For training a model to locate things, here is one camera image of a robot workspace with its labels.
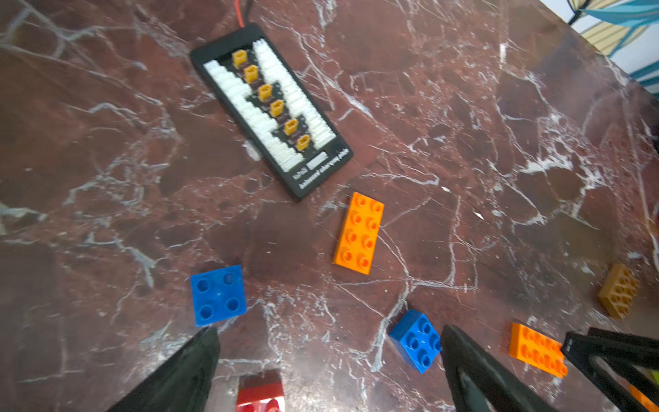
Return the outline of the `orange 2x4 lego brick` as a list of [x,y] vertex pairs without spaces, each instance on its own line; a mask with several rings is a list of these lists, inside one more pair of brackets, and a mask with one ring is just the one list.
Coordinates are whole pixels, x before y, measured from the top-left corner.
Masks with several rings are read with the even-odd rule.
[[563,379],[568,375],[566,357],[561,352],[562,345],[554,339],[530,329],[522,324],[511,325],[509,355],[532,367]]
[[641,391],[639,391],[635,386],[630,386],[631,395],[638,400],[644,408],[650,412],[659,412],[659,407],[653,403],[649,398],[647,398]]
[[355,192],[349,202],[336,247],[334,264],[369,275],[384,204]]

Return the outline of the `blue 2x2 lego brick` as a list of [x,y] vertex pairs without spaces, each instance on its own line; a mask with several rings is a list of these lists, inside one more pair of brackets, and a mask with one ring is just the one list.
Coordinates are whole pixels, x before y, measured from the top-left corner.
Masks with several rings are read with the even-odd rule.
[[405,313],[389,332],[389,338],[403,360],[420,374],[425,374],[442,352],[439,333],[425,314],[415,310]]
[[198,327],[246,313],[245,285],[239,264],[192,276],[190,290]]

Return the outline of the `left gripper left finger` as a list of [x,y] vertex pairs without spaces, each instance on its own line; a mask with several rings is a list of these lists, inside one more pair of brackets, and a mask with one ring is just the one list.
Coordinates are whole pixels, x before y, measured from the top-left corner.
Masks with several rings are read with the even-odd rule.
[[204,327],[111,411],[203,411],[221,354],[217,329]]

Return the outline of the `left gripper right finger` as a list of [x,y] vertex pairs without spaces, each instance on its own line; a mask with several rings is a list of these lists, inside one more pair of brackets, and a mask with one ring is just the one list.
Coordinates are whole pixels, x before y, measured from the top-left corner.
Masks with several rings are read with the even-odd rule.
[[446,324],[441,343],[457,411],[554,410],[459,327]]

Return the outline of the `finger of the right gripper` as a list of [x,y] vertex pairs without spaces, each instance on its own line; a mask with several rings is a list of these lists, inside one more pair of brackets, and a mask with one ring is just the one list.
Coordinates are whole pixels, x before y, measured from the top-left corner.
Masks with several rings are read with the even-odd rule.
[[652,403],[658,403],[658,387],[638,369],[658,369],[658,341],[649,337],[591,327],[585,335],[566,333],[561,352],[619,410],[647,410],[645,406],[611,377],[598,363],[607,363]]

